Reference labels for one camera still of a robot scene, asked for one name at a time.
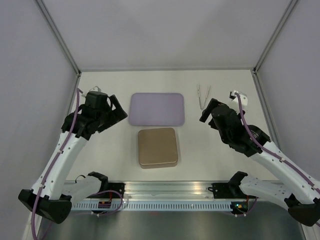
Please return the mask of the metal tongs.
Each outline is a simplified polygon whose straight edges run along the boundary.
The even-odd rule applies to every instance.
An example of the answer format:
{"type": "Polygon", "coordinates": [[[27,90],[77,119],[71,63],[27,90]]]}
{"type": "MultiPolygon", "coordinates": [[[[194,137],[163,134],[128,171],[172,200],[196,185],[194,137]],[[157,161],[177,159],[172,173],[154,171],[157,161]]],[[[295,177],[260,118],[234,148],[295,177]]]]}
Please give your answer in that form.
{"type": "Polygon", "coordinates": [[[211,86],[210,85],[207,86],[205,95],[202,95],[200,84],[197,84],[196,88],[197,88],[197,99],[198,99],[199,108],[200,110],[204,110],[207,105],[207,101],[209,99],[211,86]]]}

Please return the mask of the beige tin lid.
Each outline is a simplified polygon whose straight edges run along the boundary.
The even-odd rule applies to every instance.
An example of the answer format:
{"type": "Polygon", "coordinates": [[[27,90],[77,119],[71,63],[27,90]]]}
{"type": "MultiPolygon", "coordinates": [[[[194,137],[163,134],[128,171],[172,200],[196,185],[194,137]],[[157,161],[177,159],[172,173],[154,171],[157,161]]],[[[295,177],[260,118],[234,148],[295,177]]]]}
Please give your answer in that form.
{"type": "Polygon", "coordinates": [[[142,129],[137,137],[138,163],[142,169],[171,168],[178,164],[177,138],[172,127],[142,129]]]}

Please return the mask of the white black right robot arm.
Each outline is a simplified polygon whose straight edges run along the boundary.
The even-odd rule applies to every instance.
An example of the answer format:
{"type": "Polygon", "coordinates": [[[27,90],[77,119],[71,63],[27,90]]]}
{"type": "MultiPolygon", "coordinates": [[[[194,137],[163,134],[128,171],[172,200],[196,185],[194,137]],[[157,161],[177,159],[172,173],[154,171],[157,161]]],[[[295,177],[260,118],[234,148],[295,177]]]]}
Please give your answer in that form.
{"type": "Polygon", "coordinates": [[[245,94],[234,90],[229,97],[228,104],[212,98],[202,110],[200,122],[208,122],[224,144],[262,165],[283,184],[268,183],[238,171],[227,183],[229,194],[238,199],[253,196],[269,201],[287,210],[300,224],[319,226],[320,182],[291,161],[259,127],[247,124],[245,94]]]}

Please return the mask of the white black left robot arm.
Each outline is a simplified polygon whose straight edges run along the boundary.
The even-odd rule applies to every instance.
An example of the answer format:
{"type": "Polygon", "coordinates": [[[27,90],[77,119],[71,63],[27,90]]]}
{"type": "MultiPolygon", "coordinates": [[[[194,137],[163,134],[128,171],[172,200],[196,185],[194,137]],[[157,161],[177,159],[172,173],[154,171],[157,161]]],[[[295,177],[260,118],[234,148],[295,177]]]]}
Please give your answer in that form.
{"type": "Polygon", "coordinates": [[[78,202],[94,195],[106,197],[110,190],[109,179],[102,173],[92,171],[69,188],[65,187],[65,181],[91,136],[102,133],[127,116],[115,95],[89,91],[83,104],[77,99],[75,110],[64,119],[49,162],[36,183],[30,189],[20,191],[20,202],[33,215],[60,224],[78,202]]]}

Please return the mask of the lilac plastic tray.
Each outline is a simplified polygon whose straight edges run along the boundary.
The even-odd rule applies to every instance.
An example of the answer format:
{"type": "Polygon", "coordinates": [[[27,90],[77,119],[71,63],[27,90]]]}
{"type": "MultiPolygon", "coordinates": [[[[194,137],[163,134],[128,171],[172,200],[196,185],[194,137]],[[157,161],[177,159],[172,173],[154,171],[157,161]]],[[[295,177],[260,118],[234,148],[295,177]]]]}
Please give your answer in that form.
{"type": "Polygon", "coordinates": [[[180,127],[185,123],[184,96],[180,93],[134,93],[128,122],[142,127],[180,127]]]}

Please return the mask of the aluminium frame post right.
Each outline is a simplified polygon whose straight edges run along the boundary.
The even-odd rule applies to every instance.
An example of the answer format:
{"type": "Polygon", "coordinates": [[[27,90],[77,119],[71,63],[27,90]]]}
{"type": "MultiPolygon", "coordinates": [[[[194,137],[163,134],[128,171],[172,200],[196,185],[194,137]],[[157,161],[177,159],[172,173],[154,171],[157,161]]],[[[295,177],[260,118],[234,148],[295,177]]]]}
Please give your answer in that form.
{"type": "Polygon", "coordinates": [[[276,42],[277,38],[281,34],[282,30],[284,29],[286,23],[288,22],[289,18],[291,17],[293,11],[295,10],[296,6],[299,4],[299,0],[290,0],[287,7],[285,8],[279,22],[277,23],[274,31],[271,34],[265,48],[263,49],[258,61],[256,62],[255,66],[253,67],[253,72],[256,73],[264,63],[265,59],[267,58],[271,48],[273,47],[274,43],[276,42]]]}

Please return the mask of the aluminium frame post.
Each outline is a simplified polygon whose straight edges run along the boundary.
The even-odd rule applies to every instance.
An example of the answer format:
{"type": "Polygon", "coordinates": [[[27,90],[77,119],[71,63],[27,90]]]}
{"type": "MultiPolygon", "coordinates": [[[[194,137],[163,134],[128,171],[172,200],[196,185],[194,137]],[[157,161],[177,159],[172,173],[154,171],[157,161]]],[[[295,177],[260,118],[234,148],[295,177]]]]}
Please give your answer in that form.
{"type": "Polygon", "coordinates": [[[296,6],[299,4],[299,0],[290,0],[287,7],[285,8],[279,22],[277,23],[274,31],[271,34],[265,48],[263,49],[258,61],[256,62],[255,66],[253,67],[253,72],[256,73],[264,63],[265,59],[267,58],[271,48],[273,47],[274,43],[276,42],[277,38],[281,34],[282,30],[284,29],[286,23],[288,22],[289,18],[291,17],[293,11],[295,10],[296,6]]]}
{"type": "Polygon", "coordinates": [[[57,27],[54,18],[52,17],[48,7],[45,4],[44,0],[34,0],[34,3],[38,7],[39,11],[41,12],[46,24],[48,25],[50,31],[52,32],[54,38],[57,40],[58,45],[60,46],[63,54],[65,55],[68,63],[72,67],[75,74],[79,77],[81,75],[81,70],[78,67],[72,53],[70,52],[59,28],[57,27]]]}

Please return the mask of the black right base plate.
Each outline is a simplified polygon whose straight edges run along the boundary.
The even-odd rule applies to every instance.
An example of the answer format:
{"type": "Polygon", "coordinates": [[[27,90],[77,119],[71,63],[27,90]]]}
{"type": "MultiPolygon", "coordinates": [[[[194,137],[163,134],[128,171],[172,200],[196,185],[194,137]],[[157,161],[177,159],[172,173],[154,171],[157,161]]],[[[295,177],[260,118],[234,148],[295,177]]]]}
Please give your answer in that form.
{"type": "Polygon", "coordinates": [[[234,195],[229,189],[228,183],[214,182],[207,188],[213,194],[214,199],[233,199],[234,195]]]}

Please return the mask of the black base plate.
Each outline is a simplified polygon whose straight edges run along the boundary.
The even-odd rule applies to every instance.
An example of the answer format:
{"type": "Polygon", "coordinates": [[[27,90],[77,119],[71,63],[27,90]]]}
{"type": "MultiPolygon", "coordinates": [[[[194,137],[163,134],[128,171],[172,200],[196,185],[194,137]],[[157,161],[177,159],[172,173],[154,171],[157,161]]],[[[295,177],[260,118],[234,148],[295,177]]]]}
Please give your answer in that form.
{"type": "Polygon", "coordinates": [[[108,184],[108,190],[111,192],[109,193],[112,199],[120,199],[120,196],[124,196],[125,193],[125,186],[124,182],[110,182],[108,184]]]}
{"type": "Polygon", "coordinates": [[[213,194],[214,199],[233,199],[234,195],[229,189],[228,183],[214,182],[207,188],[213,194]]]}

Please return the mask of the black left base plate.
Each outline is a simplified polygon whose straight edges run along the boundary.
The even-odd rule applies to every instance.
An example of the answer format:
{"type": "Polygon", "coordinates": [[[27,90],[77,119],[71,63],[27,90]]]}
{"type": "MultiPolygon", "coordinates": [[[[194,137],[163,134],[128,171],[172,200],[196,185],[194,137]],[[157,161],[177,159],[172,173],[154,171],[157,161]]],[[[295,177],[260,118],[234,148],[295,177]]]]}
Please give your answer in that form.
{"type": "Polygon", "coordinates": [[[124,196],[125,193],[125,186],[124,182],[110,182],[108,184],[108,190],[111,192],[109,193],[112,199],[120,199],[120,196],[124,196]]]}

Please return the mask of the aluminium mounting rail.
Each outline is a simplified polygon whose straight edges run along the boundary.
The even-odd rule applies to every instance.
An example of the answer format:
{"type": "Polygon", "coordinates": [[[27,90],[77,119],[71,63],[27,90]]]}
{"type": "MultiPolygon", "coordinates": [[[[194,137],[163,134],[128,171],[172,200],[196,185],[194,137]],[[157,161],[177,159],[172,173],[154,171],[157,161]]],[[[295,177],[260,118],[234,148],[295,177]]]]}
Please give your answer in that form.
{"type": "MultiPolygon", "coordinates": [[[[213,194],[208,191],[212,183],[227,183],[226,181],[111,181],[111,183],[125,183],[123,200],[125,201],[204,201],[204,200],[246,200],[244,193],[232,193],[232,199],[214,199],[213,194]]],[[[277,181],[251,181],[253,187],[258,187],[261,200],[262,190],[270,191],[274,197],[285,196],[288,192],[285,186],[277,181]]],[[[102,193],[98,196],[89,197],[93,199],[109,200],[109,193],[102,193]]]]}

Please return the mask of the aluminium frame post left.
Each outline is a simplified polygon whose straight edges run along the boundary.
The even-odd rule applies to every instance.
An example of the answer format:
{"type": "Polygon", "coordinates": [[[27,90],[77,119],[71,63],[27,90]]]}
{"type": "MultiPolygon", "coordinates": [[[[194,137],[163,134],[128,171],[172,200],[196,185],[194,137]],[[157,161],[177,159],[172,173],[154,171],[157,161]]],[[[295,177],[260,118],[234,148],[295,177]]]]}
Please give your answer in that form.
{"type": "Polygon", "coordinates": [[[57,27],[54,18],[52,17],[48,7],[45,4],[44,0],[34,0],[34,3],[38,7],[39,11],[41,12],[46,24],[48,25],[50,31],[52,32],[54,38],[57,40],[58,45],[60,46],[63,54],[65,55],[68,63],[72,67],[75,74],[79,77],[81,75],[81,70],[78,67],[72,53],[70,52],[59,28],[57,27]]]}

